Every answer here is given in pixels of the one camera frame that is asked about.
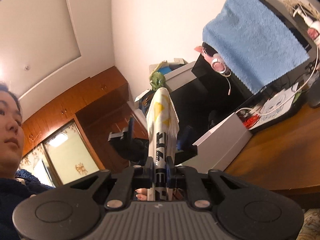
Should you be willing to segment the person right hand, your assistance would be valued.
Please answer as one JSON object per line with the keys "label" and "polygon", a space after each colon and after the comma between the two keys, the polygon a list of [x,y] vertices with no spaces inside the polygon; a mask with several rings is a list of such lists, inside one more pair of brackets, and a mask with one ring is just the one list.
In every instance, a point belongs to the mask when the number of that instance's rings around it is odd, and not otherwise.
{"label": "person right hand", "polygon": [[141,200],[141,201],[148,200],[148,189],[136,189],[135,192],[138,200]]}

